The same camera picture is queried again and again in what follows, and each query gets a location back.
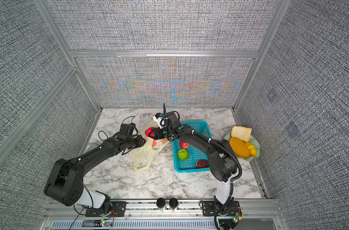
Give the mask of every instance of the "green plate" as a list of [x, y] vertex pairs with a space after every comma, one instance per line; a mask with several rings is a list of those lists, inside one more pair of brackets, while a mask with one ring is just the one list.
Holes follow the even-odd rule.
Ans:
[[[229, 139], [231, 139], [231, 134], [228, 134], [227, 136], [225, 136], [224, 139], [226, 139], [227, 141], [229, 141]], [[257, 154], [256, 154], [256, 156], [248, 156], [248, 157], [246, 157], [246, 158], [243, 158], [243, 159], [245, 159], [246, 161], [251, 161], [251, 160], [254, 159], [254, 158], [258, 158], [259, 155], [260, 155], [260, 145], [259, 145], [259, 143], [257, 142], [257, 140], [255, 139], [255, 137], [253, 137], [252, 135], [251, 135], [251, 137], [250, 137], [249, 143], [251, 143], [251, 144], [255, 147]]]

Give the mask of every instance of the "white marble surface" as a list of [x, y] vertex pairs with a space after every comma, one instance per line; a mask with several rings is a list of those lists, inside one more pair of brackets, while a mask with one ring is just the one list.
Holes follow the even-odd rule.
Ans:
[[[208, 123], [214, 139], [221, 140], [235, 125], [230, 109], [168, 109], [176, 110], [181, 121], [204, 120]], [[100, 130], [112, 136], [119, 131], [123, 119], [135, 115], [138, 129], [151, 121], [161, 108], [104, 109], [89, 145], [100, 144]], [[234, 197], [261, 198], [250, 163], [239, 159], [242, 176], [235, 181]], [[84, 177], [88, 188], [108, 194], [111, 198], [213, 198], [216, 192], [216, 179], [210, 173], [178, 173], [174, 169], [172, 145], [168, 144], [152, 161], [150, 168], [136, 172], [129, 154], [109, 158], [93, 168]]]

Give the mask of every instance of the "textured wall panel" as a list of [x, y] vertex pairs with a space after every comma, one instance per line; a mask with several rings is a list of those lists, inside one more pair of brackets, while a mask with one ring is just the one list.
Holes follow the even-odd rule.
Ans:
[[50, 198], [44, 185], [56, 160], [79, 154], [96, 110], [74, 75], [0, 166], [0, 229], [37, 229]]
[[0, 1], [0, 144], [69, 67], [32, 0]]
[[72, 49], [258, 50], [279, 1], [47, 2]]
[[292, 1], [239, 114], [289, 228], [349, 229], [349, 1]]
[[232, 106], [252, 58], [79, 57], [102, 106]]

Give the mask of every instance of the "plastic bag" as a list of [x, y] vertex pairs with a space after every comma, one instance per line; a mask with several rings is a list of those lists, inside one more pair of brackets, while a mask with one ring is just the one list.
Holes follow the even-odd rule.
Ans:
[[154, 140], [145, 135], [145, 131], [150, 127], [158, 127], [155, 121], [149, 122], [143, 129], [140, 130], [139, 134], [145, 138], [146, 143], [143, 147], [133, 149], [129, 152], [133, 162], [135, 171], [143, 171], [149, 168], [151, 161], [154, 157], [168, 144], [166, 138], [161, 140]]

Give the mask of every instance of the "vent grille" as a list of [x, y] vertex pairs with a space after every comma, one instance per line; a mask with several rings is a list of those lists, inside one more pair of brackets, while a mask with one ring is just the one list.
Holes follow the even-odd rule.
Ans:
[[[55, 220], [51, 230], [68, 229], [73, 220]], [[76, 220], [71, 229], [92, 229], [93, 220]], [[215, 228], [212, 219], [204, 220], [114, 220], [113, 229], [208, 229]]]

